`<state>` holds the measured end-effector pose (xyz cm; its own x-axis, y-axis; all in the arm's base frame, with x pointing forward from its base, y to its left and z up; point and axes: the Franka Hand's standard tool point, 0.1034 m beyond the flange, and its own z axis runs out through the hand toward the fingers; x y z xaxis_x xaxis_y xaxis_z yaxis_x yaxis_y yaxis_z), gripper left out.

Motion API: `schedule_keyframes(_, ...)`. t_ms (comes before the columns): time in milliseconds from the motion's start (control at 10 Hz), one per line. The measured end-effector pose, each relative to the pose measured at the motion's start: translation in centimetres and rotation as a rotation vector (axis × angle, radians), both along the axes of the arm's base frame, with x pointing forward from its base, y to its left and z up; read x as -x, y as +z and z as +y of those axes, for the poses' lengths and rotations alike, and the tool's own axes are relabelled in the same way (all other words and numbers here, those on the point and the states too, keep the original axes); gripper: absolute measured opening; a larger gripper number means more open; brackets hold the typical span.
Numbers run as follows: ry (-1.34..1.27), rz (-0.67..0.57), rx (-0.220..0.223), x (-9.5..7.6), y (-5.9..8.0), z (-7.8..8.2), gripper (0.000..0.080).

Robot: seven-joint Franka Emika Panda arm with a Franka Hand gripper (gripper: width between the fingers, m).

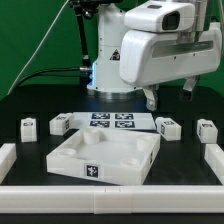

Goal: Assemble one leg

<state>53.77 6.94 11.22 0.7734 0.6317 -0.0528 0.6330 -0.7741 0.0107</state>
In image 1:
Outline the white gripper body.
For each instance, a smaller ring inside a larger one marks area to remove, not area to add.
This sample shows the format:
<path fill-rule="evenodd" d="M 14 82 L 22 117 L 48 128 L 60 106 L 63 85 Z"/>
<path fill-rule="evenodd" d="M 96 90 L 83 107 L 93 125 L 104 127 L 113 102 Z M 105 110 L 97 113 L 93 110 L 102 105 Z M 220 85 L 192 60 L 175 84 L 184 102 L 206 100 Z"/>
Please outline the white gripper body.
<path fill-rule="evenodd" d="M 176 40 L 176 33 L 128 31 L 121 46 L 121 79 L 131 86 L 145 87 L 218 68 L 222 34 L 217 25 L 203 32 L 198 42 L 178 44 Z"/>

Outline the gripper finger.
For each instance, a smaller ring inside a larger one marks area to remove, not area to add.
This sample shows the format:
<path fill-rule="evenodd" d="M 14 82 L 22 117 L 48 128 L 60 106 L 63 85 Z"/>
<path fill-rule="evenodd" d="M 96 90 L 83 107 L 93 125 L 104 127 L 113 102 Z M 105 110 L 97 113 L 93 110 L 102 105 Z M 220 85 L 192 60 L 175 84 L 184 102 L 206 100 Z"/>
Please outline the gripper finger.
<path fill-rule="evenodd" d="M 191 101 L 193 98 L 193 93 L 197 84 L 200 80 L 199 76 L 188 77 L 185 80 L 183 88 L 180 90 L 179 98 L 181 101 Z"/>
<path fill-rule="evenodd" d="M 155 111 L 157 109 L 157 87 L 155 85 L 147 86 L 143 88 L 143 92 L 146 96 L 146 107 L 150 111 Z"/>

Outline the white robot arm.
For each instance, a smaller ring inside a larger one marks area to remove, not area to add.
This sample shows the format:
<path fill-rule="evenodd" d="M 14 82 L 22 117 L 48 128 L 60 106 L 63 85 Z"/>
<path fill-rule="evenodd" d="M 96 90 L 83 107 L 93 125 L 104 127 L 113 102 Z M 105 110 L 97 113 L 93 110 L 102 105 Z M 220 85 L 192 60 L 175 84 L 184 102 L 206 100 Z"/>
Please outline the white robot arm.
<path fill-rule="evenodd" d="M 99 7 L 98 58 L 92 65 L 91 94 L 123 99 L 143 91 L 157 108 L 161 83 L 183 79 L 182 97 L 221 60 L 224 27 L 211 20 L 213 0 L 147 0 L 123 12 Z"/>

